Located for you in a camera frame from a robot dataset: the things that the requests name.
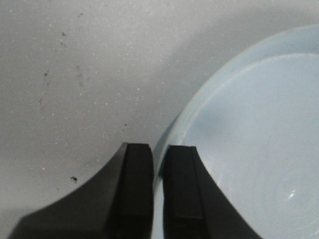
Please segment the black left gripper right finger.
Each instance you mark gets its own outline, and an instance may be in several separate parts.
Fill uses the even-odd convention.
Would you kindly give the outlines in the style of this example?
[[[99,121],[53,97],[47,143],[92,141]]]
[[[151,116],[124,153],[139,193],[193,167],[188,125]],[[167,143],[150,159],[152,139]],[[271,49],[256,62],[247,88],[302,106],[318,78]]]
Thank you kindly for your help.
[[[216,185],[196,147],[172,145],[163,166],[166,239],[258,239]]]

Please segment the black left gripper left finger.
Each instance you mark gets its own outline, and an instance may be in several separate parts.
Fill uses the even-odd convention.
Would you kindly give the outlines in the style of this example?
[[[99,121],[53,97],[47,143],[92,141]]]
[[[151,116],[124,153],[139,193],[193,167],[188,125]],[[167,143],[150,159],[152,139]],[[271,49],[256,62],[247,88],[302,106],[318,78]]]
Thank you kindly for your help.
[[[12,239],[148,239],[154,212],[153,155],[148,144],[123,143],[91,179],[24,216]]]

